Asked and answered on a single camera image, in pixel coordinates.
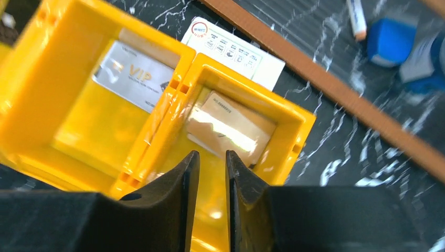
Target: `marble table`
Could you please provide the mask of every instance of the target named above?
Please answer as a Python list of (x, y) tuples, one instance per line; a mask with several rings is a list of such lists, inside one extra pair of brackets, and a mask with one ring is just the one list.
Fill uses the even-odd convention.
[[(244, 34), (198, 1), (109, 0), (109, 2), (179, 40), (191, 20), (195, 16), (200, 16), (250, 41)], [(290, 24), (297, 22), (297, 26), (299, 26), (298, 17), (324, 15), (342, 18), (341, 15), (343, 15), (341, 6), (338, 8), (340, 12), (335, 15), (317, 14), (319, 1), (292, 2), (305, 2), (305, 5), (310, 7), (306, 11), (296, 9), (292, 14), (294, 17), (289, 18), (288, 22)], [(315, 7), (311, 7), (311, 2), (316, 3)], [(341, 62), (336, 65), (336, 61), (340, 59), (337, 59), (337, 56), (333, 57), (330, 51), (330, 48), (335, 47), (336, 44), (336, 29), (326, 22), (318, 24), (319, 28), (311, 31), (314, 36), (319, 36), (318, 42), (307, 42), (310, 45), (317, 45), (315, 48), (319, 49), (315, 52), (307, 50), (306, 53), (312, 53), (314, 59), (326, 67), (328, 63), (332, 67), (339, 66), (340, 71)], [(325, 38), (327, 33), (331, 36), (329, 39)], [(363, 75), (367, 68), (345, 68), (345, 71), (344, 74), (348, 78), (349, 75)], [(290, 69), (284, 69), (273, 91), (317, 115), (317, 121), (299, 160), (287, 179), (287, 185), (386, 186), (399, 196), (423, 238), (431, 246), (430, 251), (445, 249), (444, 185), (412, 163), (398, 149), (388, 145), (377, 132), (360, 124), (355, 117), (346, 114), (341, 107), (325, 98), (323, 93), (312, 88), (310, 83)], [(411, 123), (410, 125), (420, 125), (421, 120), (413, 119)], [(2, 167), (0, 168), (0, 188), (27, 191), (50, 188), (50, 186)]]

